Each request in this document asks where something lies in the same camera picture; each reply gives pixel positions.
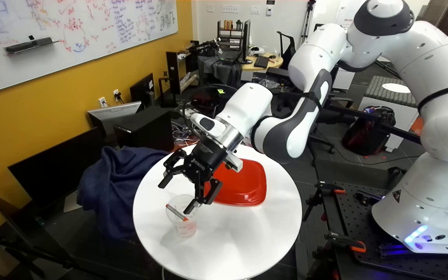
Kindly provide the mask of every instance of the round white light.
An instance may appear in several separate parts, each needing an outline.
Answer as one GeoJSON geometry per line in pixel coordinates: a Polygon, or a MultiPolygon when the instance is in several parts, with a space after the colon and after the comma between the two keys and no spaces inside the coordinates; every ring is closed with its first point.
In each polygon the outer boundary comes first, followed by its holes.
{"type": "Polygon", "coordinates": [[[400,93],[411,93],[411,90],[409,90],[409,88],[404,85],[388,83],[388,84],[383,84],[382,87],[389,91],[400,92],[400,93]]]}

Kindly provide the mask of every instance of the tangled wires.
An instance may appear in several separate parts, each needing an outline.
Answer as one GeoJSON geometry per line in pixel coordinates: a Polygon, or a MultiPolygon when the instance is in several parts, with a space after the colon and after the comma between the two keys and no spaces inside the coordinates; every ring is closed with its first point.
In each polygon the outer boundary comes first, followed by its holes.
{"type": "Polygon", "coordinates": [[[182,126],[176,122],[172,122],[172,137],[176,146],[189,146],[199,141],[188,126],[182,126]]]}

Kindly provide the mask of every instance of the red plastic lid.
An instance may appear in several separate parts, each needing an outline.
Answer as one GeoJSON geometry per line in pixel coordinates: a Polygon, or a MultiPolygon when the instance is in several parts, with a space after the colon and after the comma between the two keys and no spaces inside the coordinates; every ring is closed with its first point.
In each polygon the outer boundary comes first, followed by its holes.
{"type": "MultiPolygon", "coordinates": [[[[249,159],[243,160],[240,172],[228,170],[222,163],[213,176],[222,181],[222,189],[215,197],[214,202],[239,205],[256,206],[265,200],[266,180],[264,167],[249,159]]],[[[205,183],[205,195],[210,190],[210,183],[205,183]]]]}

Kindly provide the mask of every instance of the white wall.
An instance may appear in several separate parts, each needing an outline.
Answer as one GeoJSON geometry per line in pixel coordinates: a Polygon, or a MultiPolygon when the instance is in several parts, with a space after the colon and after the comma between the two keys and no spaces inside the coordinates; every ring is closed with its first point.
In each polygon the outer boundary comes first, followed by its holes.
{"type": "MultiPolygon", "coordinates": [[[[273,15],[266,16],[265,0],[192,0],[193,1],[193,37],[200,41],[214,39],[217,36],[217,21],[224,23],[225,19],[236,22],[238,19],[251,20],[251,36],[254,45],[267,46],[269,52],[279,51],[279,35],[276,31],[291,35],[295,38],[295,44],[299,47],[300,34],[304,23],[306,0],[276,0],[272,5],[273,15]],[[213,4],[214,12],[207,12],[207,4],[213,4]],[[222,13],[222,5],[240,6],[239,14],[222,13]],[[260,6],[260,14],[250,14],[250,6],[260,6]]],[[[338,14],[341,0],[318,0],[311,13],[312,33],[316,23],[332,23],[338,14]]],[[[429,0],[406,0],[407,4],[418,15],[422,5],[427,5],[429,0]]]]}

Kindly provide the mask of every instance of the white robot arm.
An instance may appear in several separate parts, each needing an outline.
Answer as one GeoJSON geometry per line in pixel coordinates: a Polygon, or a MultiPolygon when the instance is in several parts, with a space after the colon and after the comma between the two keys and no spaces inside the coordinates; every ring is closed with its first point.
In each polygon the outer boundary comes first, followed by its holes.
{"type": "Polygon", "coordinates": [[[329,72],[337,63],[347,71],[363,71],[379,56],[393,63],[418,102],[427,153],[390,192],[398,191],[399,199],[387,195],[373,206],[373,217],[414,252],[448,254],[448,37],[430,23],[414,22],[403,0],[368,0],[347,32],[329,23],[309,37],[288,67],[290,79],[305,93],[289,117],[273,117],[272,94],[251,83],[242,86],[215,119],[192,115],[206,136],[181,170],[172,168],[172,161],[185,155],[169,158],[168,175],[159,186],[178,173],[194,182],[195,199],[185,211],[189,213],[217,195],[222,184],[212,174],[220,163],[240,170],[233,151],[243,138],[249,137],[257,151],[279,163],[299,157],[331,90],[329,72]],[[215,188],[203,197],[201,182],[208,180],[215,188]]]}

